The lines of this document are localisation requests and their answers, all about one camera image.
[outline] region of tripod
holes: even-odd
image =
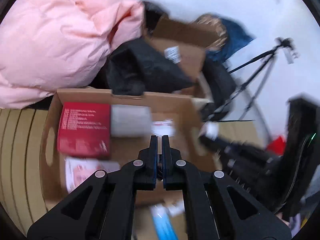
[[[266,59],[264,60],[264,62],[262,63],[262,65],[252,74],[252,76],[246,81],[244,82],[243,84],[241,84],[235,91],[235,93],[229,98],[229,100],[227,100],[225,102],[224,105],[222,105],[221,107],[219,107],[218,109],[216,109],[216,111],[214,112],[213,115],[216,115],[216,114],[219,114],[219,113],[222,113],[223,110],[225,109],[226,106],[228,106],[231,101],[233,99],[235,99],[242,91],[244,91],[248,85],[254,80],[254,78],[268,65],[268,68],[267,68],[267,71],[257,89],[257,91],[255,92],[255,94],[253,95],[253,97],[251,98],[249,104],[247,105],[247,107],[245,108],[243,114],[241,115],[241,117],[239,118],[239,120],[242,120],[245,115],[247,114],[247,112],[251,109],[255,99],[258,97],[258,95],[261,93],[262,91],[262,88],[263,86],[265,85],[270,73],[271,73],[271,70],[274,66],[274,62],[276,60],[276,53],[277,53],[277,50],[280,49],[280,48],[285,48],[285,49],[289,49],[289,51],[286,51],[284,52],[286,58],[287,58],[287,61],[288,61],[288,64],[292,64],[293,63],[293,58],[297,58],[298,57],[298,54],[295,52],[295,48],[294,46],[292,45],[292,39],[290,38],[286,38],[286,39],[282,39],[282,38],[277,38],[276,39],[278,41],[278,45],[275,46],[272,50],[269,50],[269,51],[266,51],[260,55],[258,55],[257,57],[254,57],[253,59],[249,60],[247,63],[229,71],[229,74],[239,70],[239,69],[242,69],[243,67],[253,63],[253,62],[256,62],[258,61],[259,59]]]

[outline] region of pink comforter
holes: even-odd
[[[136,0],[17,0],[0,25],[0,107],[88,85],[142,21]]]

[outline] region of pink fabric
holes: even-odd
[[[88,85],[121,43],[141,36],[136,0],[17,0],[0,25],[0,107]]]

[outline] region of blue object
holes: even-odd
[[[213,61],[223,63],[238,50],[247,46],[251,41],[253,41],[254,38],[249,36],[238,23],[224,18],[220,19],[222,24],[227,29],[227,42],[219,51],[208,50],[207,57],[209,57]]]

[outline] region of triangular cutout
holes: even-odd
[[[71,202],[69,202],[64,208],[62,208],[61,213],[78,220],[82,214],[85,204],[92,192],[92,186],[87,187],[79,195],[77,195]]]
[[[245,220],[248,217],[257,214],[258,210],[255,206],[240,195],[233,187],[228,187],[227,190],[237,211],[238,217],[241,220]]]

